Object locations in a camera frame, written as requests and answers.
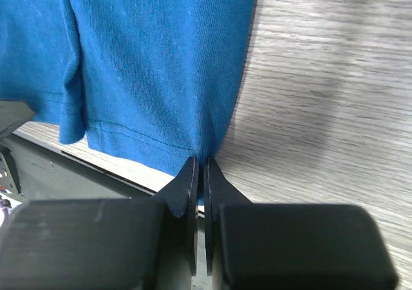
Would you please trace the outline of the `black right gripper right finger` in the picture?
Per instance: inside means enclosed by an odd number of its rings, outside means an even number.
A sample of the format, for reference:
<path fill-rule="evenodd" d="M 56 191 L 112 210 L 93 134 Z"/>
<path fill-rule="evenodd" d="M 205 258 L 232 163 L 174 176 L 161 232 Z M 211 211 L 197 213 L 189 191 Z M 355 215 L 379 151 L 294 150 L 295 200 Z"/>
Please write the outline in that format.
<path fill-rule="evenodd" d="M 371 215 L 350 204 L 249 201 L 218 163 L 203 167 L 207 272 L 214 289 L 395 289 Z"/>

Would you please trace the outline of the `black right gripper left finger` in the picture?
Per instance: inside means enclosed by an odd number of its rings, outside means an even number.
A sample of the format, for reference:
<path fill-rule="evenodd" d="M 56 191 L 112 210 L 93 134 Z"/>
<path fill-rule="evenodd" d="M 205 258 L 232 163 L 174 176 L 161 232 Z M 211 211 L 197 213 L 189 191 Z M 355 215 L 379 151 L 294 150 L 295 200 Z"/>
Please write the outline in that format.
<path fill-rule="evenodd" d="M 2 289 L 190 289 L 196 158 L 151 197 L 29 201 L 1 227 Z"/>

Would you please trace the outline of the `blue mickey print t-shirt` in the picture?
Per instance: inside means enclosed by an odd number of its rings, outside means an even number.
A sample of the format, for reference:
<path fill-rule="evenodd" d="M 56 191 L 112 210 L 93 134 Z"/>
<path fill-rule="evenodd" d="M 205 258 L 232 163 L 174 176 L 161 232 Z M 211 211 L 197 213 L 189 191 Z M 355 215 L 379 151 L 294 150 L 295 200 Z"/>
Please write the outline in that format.
<path fill-rule="evenodd" d="M 256 0 L 1 0 L 1 98 L 59 140 L 175 176 L 213 158 Z"/>

